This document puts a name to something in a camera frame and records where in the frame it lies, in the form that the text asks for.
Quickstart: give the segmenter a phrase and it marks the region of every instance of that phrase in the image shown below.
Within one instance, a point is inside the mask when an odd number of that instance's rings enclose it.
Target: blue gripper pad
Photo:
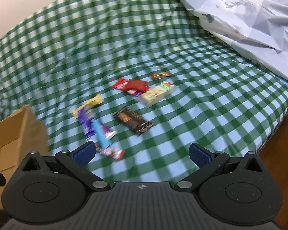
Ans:
[[[215,158],[215,154],[197,145],[196,143],[192,143],[190,145],[189,156],[193,163],[195,163],[199,168],[203,167],[205,164],[209,163],[213,158]]]
[[[89,141],[71,153],[72,159],[82,167],[85,167],[95,157],[96,147],[94,142]]]

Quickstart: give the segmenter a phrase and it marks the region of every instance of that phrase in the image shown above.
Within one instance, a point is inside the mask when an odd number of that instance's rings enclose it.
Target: blue candy wrapper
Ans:
[[[94,128],[91,126],[92,122],[96,119],[95,114],[92,109],[84,107],[78,111],[78,118],[82,125],[85,139],[88,140],[96,134]],[[106,139],[111,139],[116,134],[116,131],[110,130],[104,124],[101,125]]]

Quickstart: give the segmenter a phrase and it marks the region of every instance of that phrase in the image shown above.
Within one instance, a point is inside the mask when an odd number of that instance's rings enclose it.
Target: small brown candy bar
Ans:
[[[159,78],[163,78],[163,77],[169,77],[170,75],[171,75],[170,72],[155,73],[155,74],[151,74],[151,78],[152,79],[159,79]]]
[[[123,122],[129,129],[135,132],[137,135],[148,131],[154,124],[147,122],[140,115],[136,114],[134,111],[129,110],[126,106],[120,109],[114,114],[114,118],[119,119]]]

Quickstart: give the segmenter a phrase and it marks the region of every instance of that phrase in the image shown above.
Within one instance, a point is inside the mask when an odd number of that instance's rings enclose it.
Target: red and white wrapper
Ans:
[[[140,96],[141,94],[143,94],[144,92],[142,91],[134,91],[134,90],[126,90],[125,89],[125,86],[128,84],[128,79],[125,79],[125,78],[120,78],[117,80],[117,82],[112,85],[111,87],[112,88],[115,88],[115,89],[118,89],[118,90],[121,90],[123,92],[127,92],[129,93],[130,95],[132,95],[133,97],[138,97]]]
[[[96,152],[97,153],[99,153],[100,155],[112,157],[117,161],[121,160],[125,154],[125,150],[118,150],[118,149],[114,149],[111,147],[108,147],[106,149],[102,149],[99,147],[99,144],[95,144],[95,146],[96,146]]]

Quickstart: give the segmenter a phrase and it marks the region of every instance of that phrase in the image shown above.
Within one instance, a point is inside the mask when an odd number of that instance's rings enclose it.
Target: red snack wrapper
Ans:
[[[145,80],[129,80],[125,89],[146,92],[149,89],[149,86]]]
[[[126,92],[126,85],[128,83],[128,80],[125,78],[120,78],[113,86],[111,86],[112,88],[121,90],[123,92]]]
[[[117,161],[122,160],[122,158],[124,157],[125,154],[125,150],[118,150],[118,149],[114,149],[111,147],[108,147],[106,149],[102,149],[100,148],[98,143],[95,143],[96,146],[96,152],[104,155],[104,156],[108,156],[108,157],[112,157]]]
[[[128,90],[126,89],[126,85],[128,84],[129,80],[128,79],[125,79],[125,78],[120,78],[114,85],[112,85],[111,87],[112,88],[115,88],[115,89],[118,89],[118,90],[121,90],[123,92],[127,92],[129,93],[130,95],[132,95],[133,97],[138,97],[140,96],[141,94],[143,94],[145,91],[137,91],[137,90]]]

